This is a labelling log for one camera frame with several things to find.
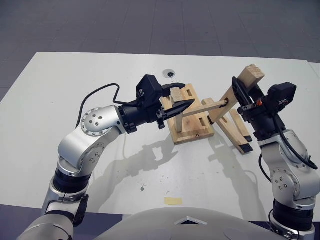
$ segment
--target wooden stick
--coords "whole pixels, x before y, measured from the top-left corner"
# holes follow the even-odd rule
[[[203,113],[203,112],[208,112],[210,110],[213,110],[213,109],[219,109],[221,108],[222,106],[226,105],[227,104],[227,101],[217,101],[217,102],[214,102],[212,104],[207,104],[207,105],[203,105],[203,106],[197,106],[197,107],[194,107],[194,108],[189,108],[187,110],[185,110],[182,115],[183,117],[188,117],[188,116],[191,116],[191,115],[194,115],[194,114],[199,114],[199,113]]]
[[[184,100],[184,97],[179,87],[173,87],[170,89],[170,98],[173,107],[175,103]],[[174,125],[178,133],[182,132],[183,117],[184,116],[182,113],[174,117]]]
[[[260,68],[256,67],[256,65],[252,64],[247,66],[242,73],[239,75],[238,79],[244,83],[244,85],[251,89],[254,85],[256,85],[265,75],[262,73]],[[216,122],[218,119],[222,118],[224,115],[229,112],[230,109],[232,109],[236,103],[238,102],[236,96],[234,95],[234,91],[232,89],[232,86],[226,91],[226,93],[223,95],[221,100],[228,99],[227,106],[223,108],[218,108],[209,111],[209,116],[211,122]]]
[[[207,98],[202,101],[202,104],[212,104],[214,100]],[[222,131],[227,135],[232,144],[239,150],[240,153],[245,154],[251,152],[253,149],[248,141],[241,135],[236,126],[226,117],[223,116],[216,121]]]
[[[242,120],[241,116],[238,114],[236,109],[231,109],[229,111],[231,118],[234,121],[234,124],[236,128],[239,130],[239,132],[242,134],[242,136],[248,141],[252,142],[252,138],[250,136],[250,133],[248,132],[246,125],[244,121]]]

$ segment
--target gray floor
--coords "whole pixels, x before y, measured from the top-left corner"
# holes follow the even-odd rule
[[[0,0],[0,100],[43,51],[320,63],[320,1]]]

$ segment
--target wooden block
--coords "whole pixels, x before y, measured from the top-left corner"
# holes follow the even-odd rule
[[[184,100],[194,99],[193,104],[188,109],[202,106],[192,84],[187,84],[184,88],[182,88],[181,93]],[[161,101],[165,110],[172,108],[173,104],[171,97],[163,97]],[[182,131],[177,132],[175,120],[172,118],[167,120],[174,144],[182,144],[204,139],[215,134],[205,112],[186,116],[182,119],[182,122]]]
[[[248,142],[252,142],[252,138],[250,136],[250,133],[248,132],[246,125],[244,123],[244,121],[242,120],[241,116],[239,115],[239,113],[237,112],[236,109],[231,109],[229,111],[231,118],[234,121],[234,124],[236,126],[236,128],[239,130],[239,132],[242,134],[242,136],[248,141]]]
[[[214,100],[212,98],[207,98],[202,101],[203,104],[212,104]],[[240,153],[245,154],[251,152],[253,149],[249,145],[248,141],[242,136],[238,131],[236,126],[226,117],[218,119],[216,123],[222,129],[222,131],[227,135],[232,144],[239,150]]]
[[[179,87],[170,88],[170,98],[173,106],[175,103],[184,100],[184,97],[182,96],[182,92]],[[174,117],[175,130],[178,133],[182,132],[182,124],[183,124],[182,118],[183,118],[182,113]]]
[[[260,70],[260,68],[256,67],[256,65],[252,64],[247,66],[242,73],[239,75],[238,79],[244,83],[244,85],[251,89],[254,85],[256,85],[263,77],[264,73]],[[234,91],[232,86],[226,91],[221,100],[228,99],[228,104],[224,108],[214,109],[209,111],[210,120],[214,123],[218,119],[222,118],[224,115],[229,112],[238,102],[236,96],[234,95]]]

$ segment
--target wooden peg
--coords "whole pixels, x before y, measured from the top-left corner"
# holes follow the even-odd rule
[[[173,87],[170,89],[170,98],[172,102],[172,107],[175,106],[175,103],[184,100],[184,97],[179,87]],[[182,132],[183,117],[184,116],[182,113],[174,117],[174,125],[178,133]]]

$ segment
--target wooden base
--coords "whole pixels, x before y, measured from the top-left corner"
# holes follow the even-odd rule
[[[184,100],[194,99],[194,103],[188,108],[188,110],[202,106],[192,84],[187,84],[182,88],[181,93]],[[172,101],[170,97],[163,97],[161,101],[165,110],[172,108]],[[205,139],[215,134],[205,112],[183,117],[181,132],[177,132],[176,130],[175,118],[168,119],[167,123],[174,144],[183,144],[199,139]]]

